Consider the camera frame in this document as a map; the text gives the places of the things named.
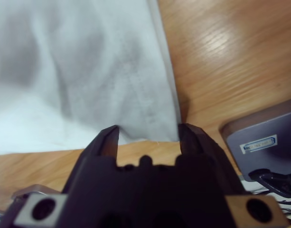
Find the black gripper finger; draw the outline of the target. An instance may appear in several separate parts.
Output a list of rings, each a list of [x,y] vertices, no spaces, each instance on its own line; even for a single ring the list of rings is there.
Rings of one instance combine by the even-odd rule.
[[[217,165],[228,165],[228,157],[224,150],[202,128],[189,123],[178,125],[181,154],[206,154]]]
[[[120,129],[117,125],[101,130],[83,150],[79,162],[83,165],[99,163],[116,165],[119,134]]]

